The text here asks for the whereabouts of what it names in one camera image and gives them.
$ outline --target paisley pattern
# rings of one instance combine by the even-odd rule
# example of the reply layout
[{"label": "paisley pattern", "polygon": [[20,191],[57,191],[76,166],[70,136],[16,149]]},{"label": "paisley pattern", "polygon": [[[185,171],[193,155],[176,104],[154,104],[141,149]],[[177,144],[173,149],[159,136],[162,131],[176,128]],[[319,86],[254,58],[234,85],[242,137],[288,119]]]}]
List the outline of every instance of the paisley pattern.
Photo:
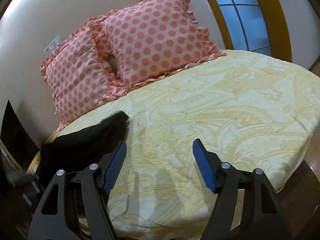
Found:
[{"label": "paisley pattern", "polygon": [[[298,167],[320,119],[320,78],[268,57],[231,51],[129,92],[61,133],[97,124],[117,110],[131,118],[128,154],[108,209],[119,236],[198,239],[216,195],[192,154],[207,150],[238,169],[262,168],[280,190]],[[239,191],[233,227],[239,224]]]}]

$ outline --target pink pillow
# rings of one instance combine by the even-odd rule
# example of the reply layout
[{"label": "pink pillow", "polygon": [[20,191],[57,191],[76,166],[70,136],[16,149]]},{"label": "pink pillow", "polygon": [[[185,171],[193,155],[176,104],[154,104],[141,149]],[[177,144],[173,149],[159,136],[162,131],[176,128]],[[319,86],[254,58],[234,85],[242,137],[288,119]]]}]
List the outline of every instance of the pink pillow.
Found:
[{"label": "pink pillow", "polygon": [[224,55],[209,40],[208,29],[197,28],[189,3],[145,0],[107,14],[102,29],[129,89]]},{"label": "pink pillow", "polygon": [[89,18],[42,62],[41,75],[48,83],[60,119],[58,130],[110,100],[127,94],[105,60],[107,40],[101,31],[105,16]]}]

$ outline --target ribbed blue pad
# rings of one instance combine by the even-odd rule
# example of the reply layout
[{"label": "ribbed blue pad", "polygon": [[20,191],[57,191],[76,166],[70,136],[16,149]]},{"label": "ribbed blue pad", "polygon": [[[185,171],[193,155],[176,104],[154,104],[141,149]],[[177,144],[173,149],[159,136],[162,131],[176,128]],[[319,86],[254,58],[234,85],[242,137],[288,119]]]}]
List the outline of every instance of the ribbed blue pad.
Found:
[{"label": "ribbed blue pad", "polygon": [[115,186],[116,180],[119,176],[119,173],[122,168],[122,164],[124,162],[126,155],[127,155],[127,144],[125,142],[122,142],[115,156],[113,156],[113,159],[109,167],[104,173],[103,190],[106,193],[109,193]]},{"label": "ribbed blue pad", "polygon": [[214,170],[212,169],[201,146],[196,140],[193,141],[192,151],[206,187],[209,188],[211,192],[215,192],[217,189],[217,184],[214,177]]}]

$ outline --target white wall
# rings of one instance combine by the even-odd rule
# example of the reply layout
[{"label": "white wall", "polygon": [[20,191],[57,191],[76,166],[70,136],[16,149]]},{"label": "white wall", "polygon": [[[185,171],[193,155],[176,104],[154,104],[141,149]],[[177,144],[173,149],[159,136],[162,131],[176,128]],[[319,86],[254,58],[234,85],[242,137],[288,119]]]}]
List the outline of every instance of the white wall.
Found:
[{"label": "white wall", "polygon": [[65,39],[87,18],[139,1],[13,0],[0,20],[0,121],[9,99],[39,146],[59,124],[40,75],[43,50],[58,34]]},{"label": "white wall", "polygon": [[289,30],[292,62],[309,69],[320,55],[320,20],[308,0],[279,0]]},{"label": "white wall", "polygon": [[199,27],[207,27],[210,32],[210,39],[217,44],[219,49],[224,49],[224,42],[207,0],[191,0],[189,10],[194,11],[193,15],[199,21]]}]

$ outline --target bed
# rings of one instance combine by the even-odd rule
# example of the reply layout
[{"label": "bed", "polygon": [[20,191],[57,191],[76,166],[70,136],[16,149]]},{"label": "bed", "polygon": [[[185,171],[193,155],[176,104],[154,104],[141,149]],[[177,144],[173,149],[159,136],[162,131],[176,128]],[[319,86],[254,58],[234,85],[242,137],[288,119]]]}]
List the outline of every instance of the bed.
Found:
[{"label": "bed", "polygon": [[[320,78],[292,63],[240,50],[130,91],[79,117],[57,136],[118,110],[130,117],[127,157],[108,201],[119,236],[198,239],[216,195],[192,154],[207,150],[237,169],[264,170],[279,191],[319,127]],[[240,222],[239,191],[232,227]]]}]

